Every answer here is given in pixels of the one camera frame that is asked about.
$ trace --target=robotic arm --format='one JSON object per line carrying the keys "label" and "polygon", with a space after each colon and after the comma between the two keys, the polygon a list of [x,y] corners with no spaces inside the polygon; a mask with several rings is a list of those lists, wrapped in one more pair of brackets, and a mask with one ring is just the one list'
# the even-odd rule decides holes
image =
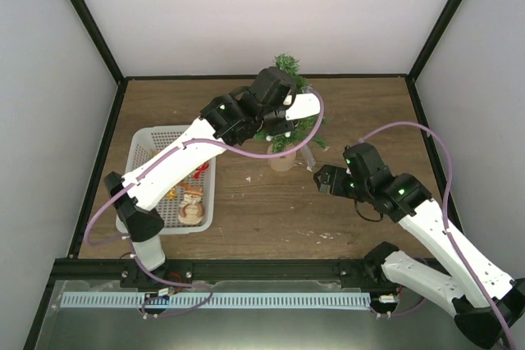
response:
{"label": "robotic arm", "polygon": [[[251,86],[214,98],[183,135],[143,166],[123,176],[110,173],[104,183],[112,196],[134,185],[113,205],[146,269],[154,270],[166,260],[158,235],[164,221],[155,206],[191,171],[224,153],[224,147],[213,145],[210,140],[241,145],[262,129],[269,135],[291,131],[295,120],[319,111],[320,102],[314,94],[297,94],[295,82],[288,74],[269,67],[258,74]],[[186,146],[194,139],[208,142]]]}
{"label": "robotic arm", "polygon": [[446,230],[439,204],[412,175],[393,176],[369,143],[346,147],[347,168],[323,166],[314,175],[319,191],[368,202],[416,237],[448,271],[423,265],[390,243],[382,243],[366,257],[375,280],[389,280],[421,294],[449,313],[467,338],[491,348],[503,334],[489,303],[447,238],[454,236],[463,254],[511,326],[525,311],[525,279],[513,280],[490,262],[449,222]]}

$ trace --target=wooden table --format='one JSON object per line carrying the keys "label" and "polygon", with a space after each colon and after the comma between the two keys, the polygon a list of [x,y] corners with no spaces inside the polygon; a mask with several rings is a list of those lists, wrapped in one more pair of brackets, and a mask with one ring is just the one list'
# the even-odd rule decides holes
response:
{"label": "wooden table", "polygon": [[[116,124],[103,175],[123,174],[131,139],[137,130],[156,125],[188,125],[209,101],[250,80],[130,81]],[[344,146],[376,127],[396,120],[416,120],[401,78],[311,80],[322,95],[328,122],[321,128],[330,149],[311,144],[317,169],[323,164],[344,166]],[[409,172],[439,196],[419,130],[398,127],[370,139],[393,174]],[[265,152],[267,143],[249,141],[243,148]],[[92,215],[107,201],[101,183]],[[363,207],[363,213],[375,212]],[[93,240],[117,234],[115,211],[108,210],[91,234]],[[217,158],[216,195],[212,225],[201,233],[162,236],[170,258],[272,259],[361,258],[382,241],[408,254],[430,253],[409,233],[386,218],[369,223],[354,212],[351,200],[317,191],[313,173],[298,154],[297,166],[285,173],[266,161],[226,152]],[[91,248],[81,258],[115,258],[129,252],[126,242]]]}

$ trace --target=plush toy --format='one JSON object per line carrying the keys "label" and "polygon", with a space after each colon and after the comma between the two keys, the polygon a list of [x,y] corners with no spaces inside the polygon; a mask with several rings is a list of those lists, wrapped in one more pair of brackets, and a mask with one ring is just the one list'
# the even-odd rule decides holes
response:
{"label": "plush toy", "polygon": [[179,204],[179,221],[185,225],[198,225],[204,217],[201,203],[203,188],[191,187],[184,191],[184,200]]}

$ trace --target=potted plant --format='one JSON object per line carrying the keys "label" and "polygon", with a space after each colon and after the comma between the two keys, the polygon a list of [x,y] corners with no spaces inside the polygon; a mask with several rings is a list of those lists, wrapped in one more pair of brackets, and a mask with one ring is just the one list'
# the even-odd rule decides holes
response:
{"label": "potted plant", "polygon": [[[292,76],[295,81],[297,93],[304,93],[309,83],[302,75],[299,75],[299,61],[297,59],[291,55],[282,53],[275,58],[275,66]],[[271,145],[267,150],[268,153],[284,152],[292,148],[295,144],[303,141],[308,136],[310,129],[315,125],[316,121],[317,115],[297,120],[295,129],[290,132],[289,137],[286,137],[284,134],[270,137],[266,131],[261,130],[255,135],[255,138],[259,141],[271,141]],[[321,137],[314,136],[312,141],[321,148],[326,148],[326,142]],[[295,157],[296,154],[294,152],[287,156],[268,159],[268,163],[273,170],[288,171],[294,166]]]}

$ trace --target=white wall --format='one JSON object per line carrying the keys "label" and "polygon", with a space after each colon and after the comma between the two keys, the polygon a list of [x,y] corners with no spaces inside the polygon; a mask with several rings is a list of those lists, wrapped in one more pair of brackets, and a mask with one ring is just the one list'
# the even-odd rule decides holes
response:
{"label": "white wall", "polygon": [[0,0],[0,348],[65,257],[116,85],[68,0]]}
{"label": "white wall", "polygon": [[[514,277],[525,276],[524,21],[525,0],[463,0],[418,81],[452,152],[465,233]],[[525,318],[519,330],[525,345]]]}
{"label": "white wall", "polygon": [[446,0],[85,0],[125,75],[404,73]]}

